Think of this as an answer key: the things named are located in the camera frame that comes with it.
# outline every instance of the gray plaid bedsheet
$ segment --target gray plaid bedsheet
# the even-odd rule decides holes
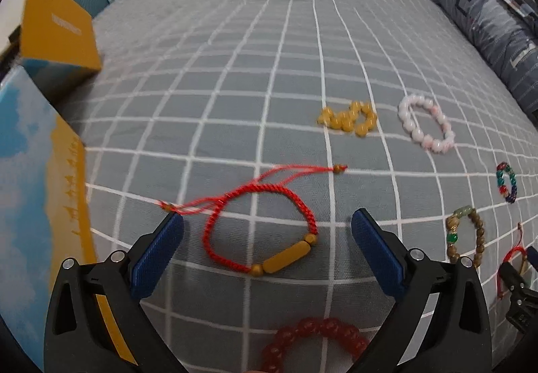
[[[446,259],[444,219],[473,205],[486,226],[479,269],[490,307],[494,357],[515,330],[496,301],[496,269],[516,240],[538,234],[536,130],[478,52],[428,0],[117,0],[95,20],[104,68],[61,112],[86,145],[91,225],[99,258],[126,249],[164,217],[155,199],[185,202],[222,193],[275,164],[348,164],[290,188],[319,221],[319,245],[299,263],[252,279],[213,263],[201,246],[205,215],[185,238],[144,310],[191,372],[259,366],[276,329],[307,316],[337,317],[372,338],[393,301],[352,240],[349,220],[366,207],[407,247]],[[431,155],[396,116],[409,93],[433,98],[450,118],[456,149]],[[322,106],[371,101],[379,126],[367,138],[327,130]],[[440,129],[417,112],[425,132]],[[518,197],[508,205],[495,170],[508,161]],[[232,202],[215,249],[261,262],[296,242],[305,222],[282,196]],[[462,222],[458,251],[472,255]],[[533,272],[525,277],[536,286]],[[404,359],[431,319],[432,296]],[[341,372],[351,358],[327,340],[298,344],[287,371]]]

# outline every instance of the red string bracelet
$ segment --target red string bracelet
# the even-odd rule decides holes
[[[357,361],[368,346],[368,340],[353,325],[337,318],[308,317],[299,321],[295,327],[285,326],[276,332],[273,342],[262,350],[263,364],[260,370],[266,373],[282,373],[283,357],[291,345],[298,337],[306,338],[314,335],[335,339],[351,354],[353,361]]]
[[[176,212],[180,215],[194,215],[200,214],[205,210],[212,210],[207,222],[205,223],[204,233],[202,236],[202,244],[205,252],[208,256],[220,265],[224,265],[233,271],[241,273],[249,273],[252,276],[262,276],[264,273],[275,273],[282,268],[290,265],[296,260],[302,258],[310,252],[310,246],[313,246],[317,242],[317,225],[316,219],[310,208],[301,200],[301,198],[295,194],[292,190],[285,185],[292,182],[298,177],[302,177],[314,173],[332,172],[334,174],[342,173],[347,168],[347,165],[336,164],[333,167],[321,167],[317,165],[281,165],[277,166],[260,176],[252,179],[250,182],[239,186],[238,188],[224,193],[221,196],[215,197],[203,197],[185,203],[184,205],[173,205],[165,201],[159,201],[159,206],[170,212]],[[300,170],[295,172],[288,178],[281,180],[278,183],[260,183],[263,179],[270,177],[271,175],[285,170]],[[283,250],[282,252],[266,259],[263,264],[254,264],[252,267],[239,264],[231,259],[227,259],[217,254],[211,245],[210,237],[215,227],[215,223],[219,218],[220,213],[226,207],[226,205],[233,199],[251,192],[271,192],[277,194],[283,194],[289,198],[297,207],[297,209],[305,216],[308,224],[308,233],[304,236],[303,240],[295,243],[293,246]]]
[[[523,247],[522,245],[523,244],[523,225],[521,223],[517,223],[517,231],[519,232],[519,241],[514,247],[512,247],[508,251],[508,253],[505,255],[502,261],[508,262],[512,259],[514,254],[516,254],[517,252],[520,252],[521,253],[521,267],[519,269],[519,274],[523,275],[524,269],[525,269],[525,263],[527,261],[527,251],[525,250],[525,247]],[[497,297],[499,299],[502,299],[502,297],[504,297],[504,293],[502,292],[502,287],[501,287],[501,278],[499,276],[499,271],[497,271]]]

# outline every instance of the green bead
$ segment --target green bead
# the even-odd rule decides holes
[[[456,241],[458,241],[458,234],[447,235],[447,243],[455,243]]]

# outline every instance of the red bead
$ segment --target red bead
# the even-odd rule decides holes
[[[282,364],[274,361],[264,362],[260,370],[266,373],[282,373]]]
[[[348,348],[349,352],[351,353],[351,356],[353,356],[353,359],[359,358],[360,355],[366,350],[368,346],[368,340],[365,339],[365,337],[360,336],[354,342],[351,344],[351,346]]]
[[[321,322],[319,332],[327,338],[336,338],[338,335],[338,329],[340,329],[341,325],[342,324],[340,323],[339,319],[324,319],[324,321]]]
[[[266,362],[282,362],[283,355],[283,347],[275,343],[266,345],[265,348],[262,350],[262,358]]]
[[[318,319],[312,317],[302,319],[299,323],[297,323],[297,334],[302,337],[317,334],[319,332],[320,325],[321,324],[319,323]]]
[[[277,345],[286,348],[293,344],[296,337],[297,334],[295,333],[295,329],[286,326],[276,332],[276,335],[274,336],[274,341]]]
[[[338,342],[348,350],[348,347],[351,347],[352,343],[360,338],[360,331],[353,325],[342,325],[338,329]]]

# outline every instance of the metal screw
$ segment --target metal screw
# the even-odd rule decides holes
[[[464,267],[471,268],[472,267],[472,260],[469,256],[462,256],[461,263]]]
[[[69,270],[74,265],[75,265],[75,260],[73,258],[68,258],[64,260],[62,267],[65,268],[66,270]]]
[[[117,250],[112,255],[110,255],[110,260],[112,262],[120,262],[125,257],[125,252],[123,250]]]
[[[411,255],[411,258],[415,260],[423,260],[424,259],[424,252],[421,249],[412,249],[409,254]]]

